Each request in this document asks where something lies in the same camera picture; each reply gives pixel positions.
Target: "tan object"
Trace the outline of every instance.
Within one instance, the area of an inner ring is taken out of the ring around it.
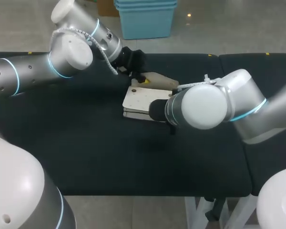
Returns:
[[[97,8],[100,16],[119,17],[119,12],[114,5],[113,0],[98,0]]]
[[[144,75],[148,81],[138,83],[136,79],[132,79],[132,86],[171,91],[176,89],[179,85],[178,81],[158,73],[142,73],[142,75]]]

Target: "cardboard box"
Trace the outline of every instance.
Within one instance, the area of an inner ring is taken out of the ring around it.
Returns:
[[[100,16],[119,17],[113,0],[97,0],[97,8]]]

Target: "blue plastic bin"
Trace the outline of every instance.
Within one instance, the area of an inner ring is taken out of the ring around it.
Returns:
[[[160,7],[160,6],[171,6],[175,5],[177,0],[173,1],[161,1],[161,2],[136,2],[136,3],[120,3],[119,1],[115,1],[114,4],[119,8],[138,8],[138,7]]]
[[[116,7],[120,13],[124,39],[168,37],[176,6],[177,4],[132,9]]]
[[[162,6],[162,5],[168,5],[168,4],[175,4],[177,3],[177,0],[166,0],[166,1],[135,1],[135,2],[124,2],[121,0],[115,0],[114,4],[118,5],[119,7],[124,6]]]
[[[161,2],[161,1],[168,1],[168,0],[119,0],[119,2],[128,2],[128,3],[135,3],[135,2],[140,2],[140,1],[145,1],[145,2]]]

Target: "gray floor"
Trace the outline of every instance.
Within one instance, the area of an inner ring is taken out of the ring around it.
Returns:
[[[57,0],[0,0],[0,51],[47,51]],[[172,35],[124,41],[147,53],[286,52],[286,0],[178,0]],[[94,3],[87,10],[97,16]],[[122,37],[118,18],[101,18]],[[67,197],[79,229],[185,229],[183,198]],[[209,228],[218,228],[210,224]]]

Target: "table surface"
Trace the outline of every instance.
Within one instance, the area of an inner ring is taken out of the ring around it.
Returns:
[[[26,53],[0,53],[0,57]],[[216,56],[148,54],[147,71],[180,83],[222,77]],[[231,124],[178,130],[127,119],[129,85],[94,61],[58,85],[0,98],[0,131],[33,154],[65,195],[244,197],[252,191]]]
[[[219,58],[225,74],[241,68],[249,71],[266,98],[286,84],[286,54],[230,54]],[[245,153],[252,175],[252,194],[258,196],[271,176],[286,169],[286,130],[265,142],[245,145]]]

